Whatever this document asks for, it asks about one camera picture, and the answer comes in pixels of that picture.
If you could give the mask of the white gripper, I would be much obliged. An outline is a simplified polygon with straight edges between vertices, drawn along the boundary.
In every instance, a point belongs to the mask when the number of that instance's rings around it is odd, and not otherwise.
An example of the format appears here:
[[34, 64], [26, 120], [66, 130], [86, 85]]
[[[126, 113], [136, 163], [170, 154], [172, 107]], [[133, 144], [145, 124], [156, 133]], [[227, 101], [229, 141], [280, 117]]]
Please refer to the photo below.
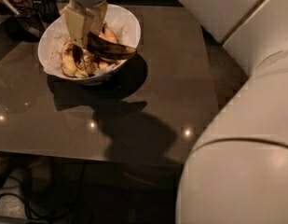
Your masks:
[[69, 0], [69, 4], [72, 7], [92, 7], [91, 9], [66, 7], [64, 10], [69, 36], [75, 45], [84, 49], [88, 44], [89, 32], [98, 35], [102, 30], [108, 3], [106, 0]]

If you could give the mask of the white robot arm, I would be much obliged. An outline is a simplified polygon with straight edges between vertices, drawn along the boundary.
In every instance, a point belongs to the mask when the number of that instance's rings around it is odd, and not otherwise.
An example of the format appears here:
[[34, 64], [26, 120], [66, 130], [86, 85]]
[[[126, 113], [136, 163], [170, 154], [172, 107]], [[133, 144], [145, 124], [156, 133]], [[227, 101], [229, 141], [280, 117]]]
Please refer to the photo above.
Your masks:
[[248, 79], [192, 148], [166, 224], [288, 224], [288, 0], [178, 0]]

